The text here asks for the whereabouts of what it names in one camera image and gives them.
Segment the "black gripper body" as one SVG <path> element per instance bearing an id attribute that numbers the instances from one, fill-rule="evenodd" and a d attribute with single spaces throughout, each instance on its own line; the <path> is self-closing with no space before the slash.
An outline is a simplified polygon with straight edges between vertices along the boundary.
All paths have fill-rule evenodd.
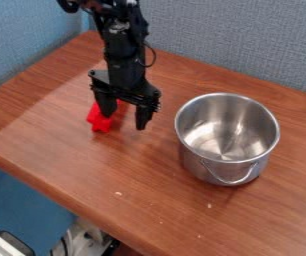
<path id="1" fill-rule="evenodd" d="M 136 106 L 150 106 L 155 112 L 160 109 L 160 90 L 145 79 L 145 58 L 133 57 L 120 61 L 111 60 L 107 70 L 91 70 L 91 89 L 109 93 Z"/>

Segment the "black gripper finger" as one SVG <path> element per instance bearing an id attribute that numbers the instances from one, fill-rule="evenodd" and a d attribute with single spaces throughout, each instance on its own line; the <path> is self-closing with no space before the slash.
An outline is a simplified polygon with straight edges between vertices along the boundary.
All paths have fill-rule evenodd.
<path id="1" fill-rule="evenodd" d="M 95 92 L 96 102 L 104 117 L 109 118 L 117 110 L 117 101 L 112 94 Z"/>
<path id="2" fill-rule="evenodd" d="M 152 120 L 155 109 L 150 106 L 137 106 L 136 107 L 136 129 L 144 130 L 147 123 Z"/>

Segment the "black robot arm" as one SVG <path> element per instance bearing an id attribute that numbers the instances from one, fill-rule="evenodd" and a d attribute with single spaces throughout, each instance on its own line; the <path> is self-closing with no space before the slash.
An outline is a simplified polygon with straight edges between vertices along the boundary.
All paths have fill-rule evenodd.
<path id="1" fill-rule="evenodd" d="M 109 118 L 117 110 L 117 101 L 136 106 L 136 129 L 144 130 L 160 108 L 162 91 L 150 83 L 145 74 L 156 62 L 147 62 L 145 50 L 155 49 L 145 38 L 150 35 L 140 0 L 56 0 L 71 14 L 85 11 L 93 18 L 104 42 L 105 70 L 91 70 L 91 90 L 99 112 Z"/>

